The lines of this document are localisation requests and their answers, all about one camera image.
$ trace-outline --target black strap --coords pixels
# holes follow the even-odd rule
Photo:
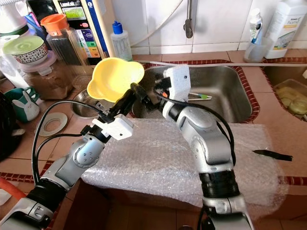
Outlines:
[[[259,154],[259,155],[272,157],[272,158],[282,160],[282,161],[292,161],[292,158],[293,158],[293,156],[280,154],[280,153],[273,152],[273,151],[266,150],[266,149],[254,150],[253,152],[256,153],[256,154]]]

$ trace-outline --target countertop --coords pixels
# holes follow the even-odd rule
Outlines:
[[[214,53],[189,53],[189,54],[167,54],[167,55],[134,55],[134,60],[151,61],[179,61],[179,60],[210,60],[224,59],[234,63],[243,62],[244,51],[214,52]],[[288,50],[286,57],[307,57],[307,50]],[[252,91],[260,105],[260,113],[253,121],[254,124],[265,124],[271,136],[274,151],[292,155],[293,161],[279,161],[284,170],[284,175],[291,176],[295,184],[305,185],[304,191],[307,194],[307,123],[293,117],[285,111],[278,102],[271,86],[259,67],[242,67]],[[7,80],[0,86],[3,92],[12,88]],[[74,98],[77,91],[73,91],[69,98]],[[34,131],[37,122],[43,112],[53,101],[46,101],[39,104],[40,115],[32,122],[21,124],[26,129],[22,142],[17,150],[9,158],[0,162],[2,176],[6,173],[14,175],[31,175],[31,148],[34,138]],[[68,124],[61,133],[79,133],[81,129],[91,123],[91,119],[82,119],[74,115],[69,104],[60,104],[51,112],[62,112],[68,117]],[[40,137],[38,144],[45,138]],[[48,161],[55,161],[67,154],[72,142],[78,138],[63,137],[50,141],[39,155],[39,169],[43,170]]]

